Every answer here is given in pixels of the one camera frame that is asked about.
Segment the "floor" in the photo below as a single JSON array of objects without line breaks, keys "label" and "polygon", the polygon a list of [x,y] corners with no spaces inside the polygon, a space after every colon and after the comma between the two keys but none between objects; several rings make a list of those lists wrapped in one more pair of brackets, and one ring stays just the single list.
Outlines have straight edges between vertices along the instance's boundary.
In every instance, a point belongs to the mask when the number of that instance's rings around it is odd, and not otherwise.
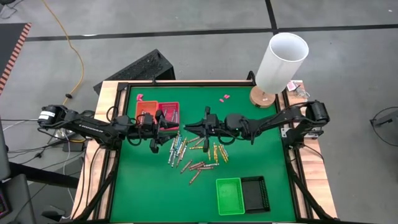
[{"label": "floor", "polygon": [[[278,28],[355,26],[360,29],[295,32],[310,47],[310,54],[295,79],[304,80],[312,98],[325,102],[331,116],[320,144],[338,216],[347,221],[395,223],[398,150],[377,138],[369,119],[381,109],[398,104],[398,29],[368,29],[366,25],[396,23],[398,1],[271,0],[271,3]],[[271,28],[263,0],[53,0],[49,5],[68,33],[80,37]],[[17,9],[10,19],[0,22],[32,22],[29,37],[63,35],[40,0],[24,1]],[[153,49],[159,49],[174,65],[180,80],[245,78],[249,70],[256,72],[272,33],[108,37],[72,41],[86,70],[84,82],[67,105],[69,108],[94,110],[98,96],[92,86]],[[1,96],[0,114],[4,119],[37,118],[42,106],[62,103],[64,94],[79,77],[79,61],[66,41],[26,42]],[[48,137],[36,128],[35,123],[25,123],[8,129],[6,142],[11,150],[44,145]],[[392,127],[378,131],[388,141],[398,144]],[[24,162],[32,156],[26,154],[14,161]],[[27,165],[41,168],[63,161],[66,156],[60,149],[49,149],[43,158]]]}]

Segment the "black tray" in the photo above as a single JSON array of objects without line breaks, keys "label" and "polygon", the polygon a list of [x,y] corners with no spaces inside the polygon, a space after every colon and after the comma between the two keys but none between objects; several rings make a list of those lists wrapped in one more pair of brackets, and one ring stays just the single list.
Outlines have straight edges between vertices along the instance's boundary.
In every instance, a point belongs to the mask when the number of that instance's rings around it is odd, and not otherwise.
[{"label": "black tray", "polygon": [[243,177],[241,182],[246,213],[270,212],[264,177]]}]

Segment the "green tray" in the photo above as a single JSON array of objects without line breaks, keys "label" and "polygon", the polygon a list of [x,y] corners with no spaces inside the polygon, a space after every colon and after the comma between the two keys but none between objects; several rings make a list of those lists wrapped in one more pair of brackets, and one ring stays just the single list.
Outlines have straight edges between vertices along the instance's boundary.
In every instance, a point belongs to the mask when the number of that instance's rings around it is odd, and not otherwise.
[{"label": "green tray", "polygon": [[216,186],[219,215],[244,214],[241,179],[217,179]]}]

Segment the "wooden table frame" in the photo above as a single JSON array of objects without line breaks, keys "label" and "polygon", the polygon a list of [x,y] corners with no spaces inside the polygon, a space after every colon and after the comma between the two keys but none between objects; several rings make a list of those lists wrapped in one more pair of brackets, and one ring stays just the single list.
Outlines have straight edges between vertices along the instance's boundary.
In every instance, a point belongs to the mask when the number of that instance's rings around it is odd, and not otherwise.
[{"label": "wooden table frame", "polygon": [[[95,113],[95,119],[107,121],[106,113],[112,106],[118,108],[118,111],[112,111],[113,116],[124,114],[126,112],[126,99],[129,96],[129,85],[132,86],[253,86],[252,80],[159,80],[155,83],[153,81],[105,81],[99,94],[98,104]],[[277,95],[275,105],[277,110],[283,109],[289,103],[300,103],[305,101],[304,98],[295,96],[292,92],[282,92]],[[320,153],[320,147],[317,140],[305,140],[305,144],[314,148]],[[100,149],[93,158],[95,151],[98,148],[95,141],[90,141],[86,150],[84,172],[81,172],[79,186],[75,195],[75,204],[73,205],[72,214],[76,211],[74,216],[77,217],[82,213],[86,207],[86,203],[90,202],[95,193],[104,182],[104,179],[109,174],[115,156],[114,151],[105,151]],[[323,207],[324,211],[331,217],[336,217],[336,211],[331,197],[328,179],[326,176],[325,166],[318,155],[312,151],[301,149],[293,151],[285,149],[285,156],[287,160],[294,159],[292,162],[294,171],[298,178],[302,181],[306,189],[313,195],[313,198],[318,204]],[[89,185],[89,174],[91,170],[91,183]],[[296,219],[313,218],[313,210],[310,207],[308,198],[303,196],[302,191],[298,188],[289,174],[290,189],[292,193],[294,210]],[[110,218],[111,203],[113,201],[114,181],[106,189],[102,196],[101,203],[96,206],[90,219],[107,219]]]}]

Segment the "lamp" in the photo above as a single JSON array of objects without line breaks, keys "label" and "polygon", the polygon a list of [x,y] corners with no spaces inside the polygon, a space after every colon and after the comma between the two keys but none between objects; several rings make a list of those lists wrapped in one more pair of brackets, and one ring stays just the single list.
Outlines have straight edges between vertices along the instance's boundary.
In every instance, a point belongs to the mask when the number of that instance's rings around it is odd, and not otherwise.
[{"label": "lamp", "polygon": [[305,40],[295,34],[273,36],[256,73],[256,86],[250,92],[251,102],[260,108],[273,104],[275,94],[283,91],[308,52]]}]

